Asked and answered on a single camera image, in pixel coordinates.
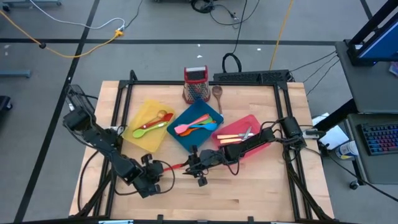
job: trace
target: wooden tabletop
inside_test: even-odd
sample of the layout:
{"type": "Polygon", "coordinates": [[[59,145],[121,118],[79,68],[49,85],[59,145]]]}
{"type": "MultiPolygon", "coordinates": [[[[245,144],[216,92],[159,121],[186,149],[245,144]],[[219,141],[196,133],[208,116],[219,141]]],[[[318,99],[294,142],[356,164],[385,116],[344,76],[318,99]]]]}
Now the wooden tabletop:
{"type": "MultiPolygon", "coordinates": [[[[289,83],[289,95],[293,115],[300,125],[312,124],[307,97],[302,83],[289,83]]],[[[132,89],[128,122],[133,119],[140,105],[145,100],[157,100],[175,109],[177,116],[189,107],[181,95],[179,85],[135,85],[132,89]]],[[[111,123],[114,102],[118,91],[118,82],[103,82],[95,115],[97,123],[106,128],[111,123]]],[[[218,110],[217,102],[211,97],[208,102],[218,110]]],[[[274,90],[268,86],[223,86],[221,105],[224,113],[224,126],[248,115],[253,114],[261,123],[275,121],[277,117],[274,90]]],[[[123,111],[123,103],[119,112],[119,120],[123,111]]],[[[318,150],[315,141],[307,141],[310,149],[318,150]]],[[[208,139],[200,149],[215,149],[208,139]]],[[[86,148],[82,166],[94,153],[86,148]]],[[[140,161],[141,156],[148,152],[124,141],[122,153],[140,161]]],[[[307,181],[307,189],[325,213],[333,217],[330,196],[326,186],[321,159],[312,152],[303,150],[302,162],[307,181]]],[[[179,164],[187,160],[188,152],[170,135],[166,135],[159,150],[153,154],[154,159],[179,164]]],[[[84,205],[98,186],[103,156],[98,154],[88,165],[84,174],[81,193],[84,205]]],[[[173,190],[167,194],[141,198],[138,194],[130,196],[114,196],[111,218],[120,219],[156,219],[163,214],[165,220],[224,220],[245,221],[253,216],[255,221],[294,221],[292,203],[285,162],[282,158],[282,145],[272,143],[255,156],[241,162],[239,175],[233,176],[225,166],[210,169],[207,175],[208,185],[199,187],[197,180],[190,175],[183,175],[176,170],[176,181],[173,190]]],[[[166,190],[172,183],[172,173],[166,172],[159,184],[166,190]]],[[[118,180],[119,192],[132,192],[135,188],[118,180]]],[[[302,197],[297,190],[301,216],[305,217],[302,197]]],[[[105,191],[101,213],[104,213],[105,191]]],[[[70,214],[77,210],[77,186],[70,214]]]]}

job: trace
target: pink tray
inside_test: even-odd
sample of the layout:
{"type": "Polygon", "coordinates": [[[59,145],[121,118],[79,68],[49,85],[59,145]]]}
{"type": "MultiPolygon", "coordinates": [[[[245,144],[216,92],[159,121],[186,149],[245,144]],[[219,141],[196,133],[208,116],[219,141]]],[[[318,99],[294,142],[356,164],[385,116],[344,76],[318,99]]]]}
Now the pink tray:
{"type": "MultiPolygon", "coordinates": [[[[251,126],[251,133],[258,134],[260,132],[260,123],[258,122],[256,117],[254,117],[254,115],[252,115],[252,114],[247,115],[244,118],[242,118],[238,121],[235,121],[234,123],[213,132],[213,134],[211,135],[211,138],[213,140],[214,145],[216,147],[219,147],[221,145],[221,143],[220,143],[220,139],[217,139],[217,135],[245,133],[250,126],[251,126]]],[[[251,150],[250,152],[245,154],[244,158],[247,158],[247,157],[253,155],[254,153],[260,151],[261,149],[264,149],[265,147],[267,147],[269,145],[270,145],[270,143],[263,144],[262,146],[259,146],[255,149],[251,150]]]]}

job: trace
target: yellow tray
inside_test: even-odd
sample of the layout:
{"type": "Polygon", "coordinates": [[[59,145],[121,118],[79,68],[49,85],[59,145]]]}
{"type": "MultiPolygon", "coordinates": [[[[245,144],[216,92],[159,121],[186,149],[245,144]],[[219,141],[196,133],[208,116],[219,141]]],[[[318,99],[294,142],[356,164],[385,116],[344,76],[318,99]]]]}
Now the yellow tray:
{"type": "Polygon", "coordinates": [[[174,117],[175,117],[175,111],[173,110],[173,108],[166,105],[162,105],[155,100],[146,100],[145,103],[140,107],[138,113],[130,122],[127,129],[123,132],[122,137],[125,140],[149,152],[156,152],[161,142],[163,141],[164,136],[166,135],[167,126],[174,120],[174,117]],[[172,119],[169,121],[169,123],[166,126],[149,131],[145,133],[145,135],[141,138],[134,138],[132,136],[132,133],[137,128],[148,123],[150,120],[156,118],[157,113],[161,110],[165,110],[168,113],[174,114],[172,119]]]}

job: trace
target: pink spoon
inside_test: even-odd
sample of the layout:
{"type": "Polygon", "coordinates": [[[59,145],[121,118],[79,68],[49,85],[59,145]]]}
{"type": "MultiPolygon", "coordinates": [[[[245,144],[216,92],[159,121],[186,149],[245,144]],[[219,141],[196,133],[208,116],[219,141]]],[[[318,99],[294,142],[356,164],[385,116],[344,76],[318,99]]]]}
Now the pink spoon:
{"type": "Polygon", "coordinates": [[[191,125],[200,123],[200,122],[202,122],[202,121],[204,121],[204,120],[206,120],[206,119],[208,119],[208,118],[209,118],[209,115],[207,114],[206,116],[202,116],[202,117],[200,117],[200,118],[194,120],[194,122],[192,122],[192,123],[190,123],[190,124],[181,124],[181,125],[178,125],[177,127],[174,128],[174,131],[175,131],[177,134],[181,134],[181,133],[183,133],[184,131],[186,131],[191,125]]]}

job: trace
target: computer keyboard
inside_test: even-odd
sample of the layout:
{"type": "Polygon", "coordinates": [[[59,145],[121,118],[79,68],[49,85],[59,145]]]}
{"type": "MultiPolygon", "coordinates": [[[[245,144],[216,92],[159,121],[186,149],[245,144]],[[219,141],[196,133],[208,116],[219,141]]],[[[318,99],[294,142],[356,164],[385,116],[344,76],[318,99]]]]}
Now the computer keyboard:
{"type": "Polygon", "coordinates": [[[214,81],[219,82],[256,82],[275,83],[286,82],[289,77],[288,70],[256,71],[256,72],[235,72],[214,74],[214,81]]]}
{"type": "Polygon", "coordinates": [[[383,125],[360,124],[359,128],[370,156],[398,153],[398,123],[383,125]]]}

